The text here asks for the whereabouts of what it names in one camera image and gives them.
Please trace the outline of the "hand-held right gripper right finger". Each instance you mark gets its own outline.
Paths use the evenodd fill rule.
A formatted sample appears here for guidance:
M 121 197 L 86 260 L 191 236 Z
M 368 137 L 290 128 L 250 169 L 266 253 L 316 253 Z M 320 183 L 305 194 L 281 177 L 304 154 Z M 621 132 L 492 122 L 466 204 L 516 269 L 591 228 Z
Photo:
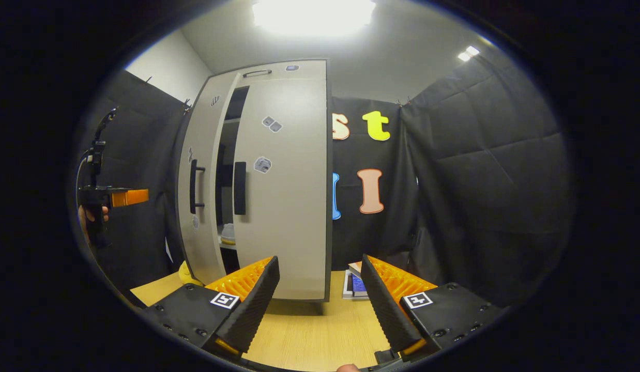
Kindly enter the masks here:
M 507 313 L 460 284 L 435 285 L 368 255 L 361 280 L 391 351 L 405 361 L 463 344 Z

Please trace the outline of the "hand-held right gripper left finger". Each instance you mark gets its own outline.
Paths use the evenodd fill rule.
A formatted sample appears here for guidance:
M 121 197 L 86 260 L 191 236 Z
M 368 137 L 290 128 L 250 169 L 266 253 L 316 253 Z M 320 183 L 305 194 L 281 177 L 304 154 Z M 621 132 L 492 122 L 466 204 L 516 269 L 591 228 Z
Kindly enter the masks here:
M 249 351 L 280 280 L 277 256 L 201 286 L 183 284 L 144 316 L 208 353 L 240 360 Z

